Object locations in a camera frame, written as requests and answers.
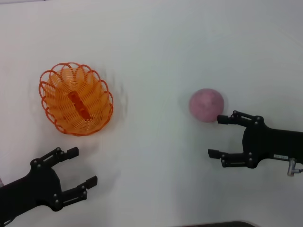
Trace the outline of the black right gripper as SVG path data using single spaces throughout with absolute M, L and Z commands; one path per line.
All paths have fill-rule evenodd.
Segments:
M 245 127 L 243 153 L 225 153 L 209 149 L 210 158 L 219 159 L 222 167 L 256 168 L 264 159 L 289 161 L 294 158 L 303 164 L 303 132 L 272 129 L 261 116 L 233 111 L 231 116 L 218 115 L 219 124 Z

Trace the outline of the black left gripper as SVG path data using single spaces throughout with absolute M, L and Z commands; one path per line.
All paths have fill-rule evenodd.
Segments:
M 77 147 L 66 152 L 60 147 L 33 160 L 30 172 L 21 179 L 0 188 L 0 224 L 28 212 L 38 206 L 47 206 L 53 211 L 87 199 L 87 190 L 98 183 L 94 176 L 75 188 L 61 190 L 59 177 L 51 168 L 54 165 L 79 155 Z

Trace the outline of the pink fuzzy peach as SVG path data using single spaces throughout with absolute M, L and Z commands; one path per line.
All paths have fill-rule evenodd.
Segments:
M 189 111 L 201 122 L 215 122 L 224 110 L 223 96 L 216 90 L 203 88 L 196 91 L 189 100 Z

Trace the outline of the orange woven plastic basket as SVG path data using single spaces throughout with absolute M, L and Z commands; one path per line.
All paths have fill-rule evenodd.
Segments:
M 85 64 L 59 63 L 44 71 L 39 95 L 48 120 L 67 135 L 88 136 L 100 131 L 114 110 L 107 83 Z

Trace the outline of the dark rounded robot base edge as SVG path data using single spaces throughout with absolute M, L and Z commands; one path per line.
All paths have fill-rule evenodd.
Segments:
M 227 222 L 197 224 L 197 225 L 182 226 L 182 227 L 256 227 L 256 226 L 244 221 L 227 221 Z

